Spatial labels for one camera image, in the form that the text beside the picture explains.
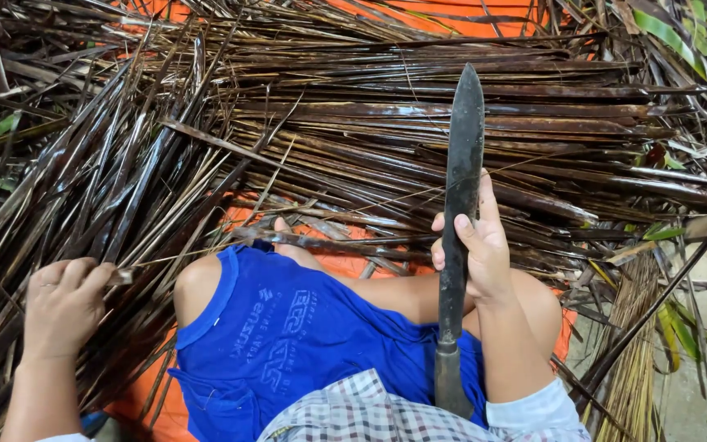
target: hand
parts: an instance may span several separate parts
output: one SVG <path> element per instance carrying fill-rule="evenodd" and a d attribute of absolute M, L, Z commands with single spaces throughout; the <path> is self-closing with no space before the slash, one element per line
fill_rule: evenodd
<path fill-rule="evenodd" d="M 64 260 L 29 278 L 23 360 L 75 358 L 103 319 L 102 291 L 116 270 L 93 258 Z"/>
<path fill-rule="evenodd" d="M 459 214 L 454 219 L 454 229 L 468 248 L 466 294 L 473 297 L 476 304 L 491 305 L 514 296 L 514 291 L 509 272 L 509 246 L 493 195 L 493 180 L 485 169 L 482 169 L 479 184 L 479 217 L 471 225 L 467 216 Z M 437 214 L 432 229 L 443 231 L 444 222 L 444 214 Z M 433 244 L 431 251 L 433 265 L 437 270 L 443 270 L 445 257 L 441 238 Z"/>

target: knife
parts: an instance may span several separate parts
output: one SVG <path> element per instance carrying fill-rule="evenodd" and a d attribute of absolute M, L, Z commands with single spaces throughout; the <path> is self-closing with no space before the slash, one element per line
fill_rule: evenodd
<path fill-rule="evenodd" d="M 471 63 L 459 77 L 452 104 L 446 162 L 446 201 L 441 245 L 446 264 L 438 293 L 438 345 L 435 349 L 435 406 L 466 419 L 474 407 L 465 396 L 459 373 L 457 339 L 463 334 L 463 302 L 468 276 L 468 249 L 457 237 L 454 219 L 473 220 L 485 148 L 485 99 Z"/>

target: blue tank top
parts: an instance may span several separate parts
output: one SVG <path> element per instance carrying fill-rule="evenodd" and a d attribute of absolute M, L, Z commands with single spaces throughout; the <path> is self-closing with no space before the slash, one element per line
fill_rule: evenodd
<path fill-rule="evenodd" d="M 389 393 L 433 403 L 437 324 L 417 326 L 323 272 L 257 248 L 218 254 L 222 273 L 201 315 L 178 331 L 189 431 L 201 442 L 255 440 L 309 392 L 375 368 Z M 464 332 L 461 374 L 485 427 L 482 351 Z"/>

